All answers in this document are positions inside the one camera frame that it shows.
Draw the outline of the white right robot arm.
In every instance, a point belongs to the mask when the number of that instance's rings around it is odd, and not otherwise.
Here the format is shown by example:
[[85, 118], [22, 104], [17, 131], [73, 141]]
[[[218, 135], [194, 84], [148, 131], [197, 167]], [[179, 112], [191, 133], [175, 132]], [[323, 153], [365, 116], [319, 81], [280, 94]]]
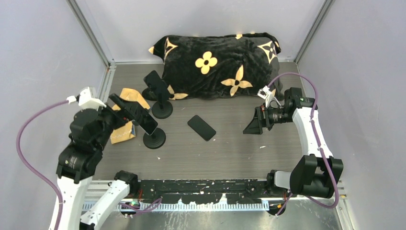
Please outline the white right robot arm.
[[295, 195], [331, 198], [343, 171], [343, 162], [333, 156], [326, 145], [318, 121], [314, 98], [303, 97], [300, 88], [285, 91], [284, 104], [271, 106], [275, 92], [265, 86], [258, 91], [264, 103], [254, 110], [243, 134], [260, 135], [275, 124], [294, 123], [298, 131], [302, 157], [291, 172], [272, 170], [267, 186], [278, 196]]

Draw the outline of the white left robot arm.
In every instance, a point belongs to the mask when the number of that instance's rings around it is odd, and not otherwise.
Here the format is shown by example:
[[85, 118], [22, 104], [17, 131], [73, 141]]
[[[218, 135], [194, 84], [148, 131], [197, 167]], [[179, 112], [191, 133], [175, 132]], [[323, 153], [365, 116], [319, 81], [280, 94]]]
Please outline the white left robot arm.
[[70, 124], [70, 143], [58, 157], [56, 169], [59, 194], [51, 223], [56, 230], [99, 229], [118, 203], [128, 197], [142, 198], [147, 192], [144, 182], [134, 173], [119, 171], [109, 190], [81, 217], [85, 195], [111, 133], [136, 118], [135, 103], [111, 107], [81, 109]]

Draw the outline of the small black smartphone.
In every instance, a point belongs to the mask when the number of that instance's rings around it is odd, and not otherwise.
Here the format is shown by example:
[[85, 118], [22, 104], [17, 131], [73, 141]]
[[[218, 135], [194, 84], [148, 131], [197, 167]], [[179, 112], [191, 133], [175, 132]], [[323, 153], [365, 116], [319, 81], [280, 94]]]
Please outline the small black smartphone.
[[216, 131], [198, 115], [194, 115], [187, 124], [205, 141], [211, 140], [216, 135]]

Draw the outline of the white-edged smartphone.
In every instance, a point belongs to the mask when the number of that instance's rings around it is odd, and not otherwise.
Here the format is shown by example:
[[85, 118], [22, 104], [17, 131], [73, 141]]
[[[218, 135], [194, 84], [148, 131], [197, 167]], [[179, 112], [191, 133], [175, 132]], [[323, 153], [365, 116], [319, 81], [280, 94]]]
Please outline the white-edged smartphone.
[[[120, 98], [117, 94], [112, 93], [109, 95], [109, 98], [117, 105], [123, 102], [129, 102]], [[144, 130], [145, 133], [151, 135], [155, 129], [158, 127], [157, 121], [149, 114], [148, 110], [145, 109], [141, 104], [140, 108], [137, 111], [137, 121], [139, 126]]]

